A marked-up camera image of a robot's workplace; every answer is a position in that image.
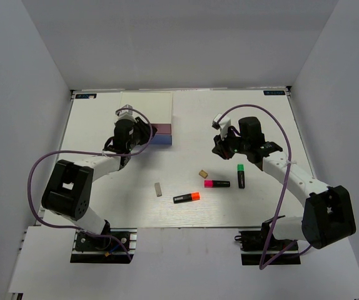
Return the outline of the pink drawer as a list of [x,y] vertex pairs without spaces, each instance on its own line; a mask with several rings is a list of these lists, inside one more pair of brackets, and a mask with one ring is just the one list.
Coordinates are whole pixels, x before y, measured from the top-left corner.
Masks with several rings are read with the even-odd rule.
[[157,134],[172,135],[172,125],[171,124],[152,124],[156,128]]

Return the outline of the green cap highlighter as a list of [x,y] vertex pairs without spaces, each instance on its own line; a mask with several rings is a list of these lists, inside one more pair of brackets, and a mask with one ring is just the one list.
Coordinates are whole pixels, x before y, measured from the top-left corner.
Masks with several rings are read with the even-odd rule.
[[237,178],[238,178],[238,187],[244,189],[246,186],[245,182],[245,168],[243,164],[237,164]]

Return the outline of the wide purple-blue drawer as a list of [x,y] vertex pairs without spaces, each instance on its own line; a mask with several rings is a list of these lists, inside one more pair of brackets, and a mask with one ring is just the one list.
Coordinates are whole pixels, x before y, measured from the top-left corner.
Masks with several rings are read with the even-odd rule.
[[172,145],[173,137],[170,134],[156,134],[151,140],[151,144],[155,145]]

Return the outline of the white mini drawer cabinet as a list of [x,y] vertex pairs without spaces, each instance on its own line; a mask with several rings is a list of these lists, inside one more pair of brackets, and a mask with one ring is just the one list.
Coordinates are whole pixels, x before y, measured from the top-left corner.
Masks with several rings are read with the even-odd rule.
[[119,107],[129,104],[143,113],[151,124],[171,124],[173,120],[172,92],[122,92]]

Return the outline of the small tan eraser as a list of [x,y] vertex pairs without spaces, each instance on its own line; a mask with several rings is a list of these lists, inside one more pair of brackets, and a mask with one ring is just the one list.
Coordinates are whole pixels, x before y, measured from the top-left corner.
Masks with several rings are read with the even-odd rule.
[[206,179],[208,177],[208,173],[206,171],[204,171],[204,170],[201,170],[199,172],[199,175],[204,179]]

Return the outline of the pink cap highlighter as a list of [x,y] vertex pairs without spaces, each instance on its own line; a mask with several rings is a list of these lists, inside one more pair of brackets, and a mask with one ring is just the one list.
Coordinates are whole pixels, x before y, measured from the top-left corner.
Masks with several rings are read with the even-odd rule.
[[228,188],[231,186],[229,181],[204,180],[205,188]]

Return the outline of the grey eraser stick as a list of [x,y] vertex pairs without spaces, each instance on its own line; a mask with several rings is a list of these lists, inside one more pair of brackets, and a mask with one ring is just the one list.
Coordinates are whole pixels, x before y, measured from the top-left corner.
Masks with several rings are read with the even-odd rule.
[[156,196],[161,197],[162,196],[162,190],[161,190],[160,183],[158,183],[158,182],[155,183],[154,188],[155,188]]

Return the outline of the orange cap highlighter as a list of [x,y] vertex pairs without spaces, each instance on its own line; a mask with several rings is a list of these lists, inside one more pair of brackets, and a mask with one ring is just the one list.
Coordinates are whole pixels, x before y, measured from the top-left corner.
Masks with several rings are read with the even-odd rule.
[[188,202],[192,202],[192,201],[198,201],[200,200],[200,194],[199,192],[193,192],[193,193],[189,193],[189,194],[183,194],[180,196],[175,196],[173,198],[173,202],[175,204],[179,204],[179,203],[188,203]]

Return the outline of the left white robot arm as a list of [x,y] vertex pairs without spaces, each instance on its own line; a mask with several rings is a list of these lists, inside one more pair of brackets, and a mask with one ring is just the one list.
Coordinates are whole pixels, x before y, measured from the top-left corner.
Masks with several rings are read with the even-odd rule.
[[90,208],[93,182],[122,170],[131,159],[132,150],[147,144],[157,131],[140,117],[116,121],[102,156],[88,156],[75,162],[61,159],[56,163],[41,200],[42,207],[91,233],[90,242],[97,249],[106,249],[112,235],[107,220]]

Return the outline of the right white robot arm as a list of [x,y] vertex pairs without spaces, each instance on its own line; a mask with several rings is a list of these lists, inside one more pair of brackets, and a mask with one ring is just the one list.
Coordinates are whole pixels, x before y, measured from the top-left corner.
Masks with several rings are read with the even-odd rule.
[[313,178],[288,160],[286,152],[275,142],[265,140],[257,117],[238,121],[235,133],[231,120],[218,114],[212,127],[219,130],[214,137],[213,153],[225,160],[243,154],[264,173],[286,185],[287,190],[303,206],[301,217],[281,217],[261,225],[262,243],[276,249],[284,240],[302,240],[321,249],[356,232],[350,194],[343,186],[331,187]]

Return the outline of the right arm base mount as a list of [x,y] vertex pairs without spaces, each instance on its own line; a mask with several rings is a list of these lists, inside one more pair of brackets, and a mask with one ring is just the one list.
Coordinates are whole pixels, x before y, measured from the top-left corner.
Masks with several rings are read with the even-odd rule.
[[[241,263],[243,266],[259,266],[263,248],[265,245],[265,238],[260,230],[245,229],[238,232],[234,237],[236,243],[240,246]],[[273,258],[281,250],[288,247],[291,240],[276,240],[272,238],[268,250],[266,252],[264,263]],[[275,259],[271,265],[299,265],[301,264],[299,258],[299,248],[297,244],[289,247],[280,257]]]

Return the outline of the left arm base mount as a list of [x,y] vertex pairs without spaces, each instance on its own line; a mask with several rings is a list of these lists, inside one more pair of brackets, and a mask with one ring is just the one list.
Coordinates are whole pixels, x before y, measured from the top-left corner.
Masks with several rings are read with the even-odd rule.
[[110,234],[120,240],[131,259],[116,240],[90,237],[83,232],[77,232],[74,236],[70,263],[129,264],[136,249],[137,229],[111,230]]

